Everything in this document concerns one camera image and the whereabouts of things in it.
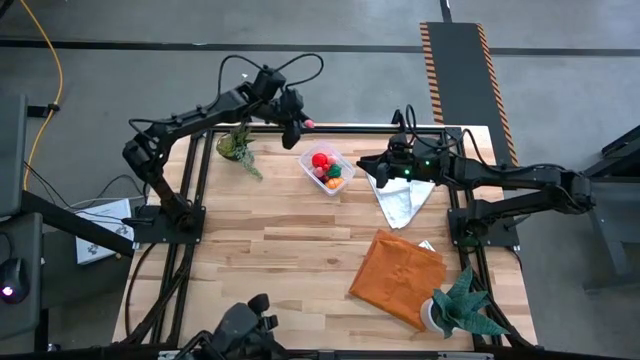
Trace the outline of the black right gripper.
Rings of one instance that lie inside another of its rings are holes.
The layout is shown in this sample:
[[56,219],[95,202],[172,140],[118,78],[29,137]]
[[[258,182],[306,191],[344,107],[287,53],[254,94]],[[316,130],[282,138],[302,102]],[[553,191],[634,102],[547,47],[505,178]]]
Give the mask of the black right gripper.
[[407,181],[444,181],[449,174],[450,153],[417,143],[412,146],[397,146],[391,153],[362,156],[356,161],[360,168],[377,168],[376,187],[382,189],[393,178]]

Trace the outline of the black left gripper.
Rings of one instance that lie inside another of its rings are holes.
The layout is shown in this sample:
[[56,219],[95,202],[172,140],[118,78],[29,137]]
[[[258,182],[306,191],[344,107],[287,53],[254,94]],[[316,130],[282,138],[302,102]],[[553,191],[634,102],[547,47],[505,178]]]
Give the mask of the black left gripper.
[[[280,105],[273,96],[251,93],[249,95],[248,116],[264,120],[266,123],[280,123],[284,114],[294,121],[305,121],[303,96],[294,88],[285,88],[280,96]],[[291,150],[300,140],[304,130],[303,122],[287,122],[283,125],[282,146]]]

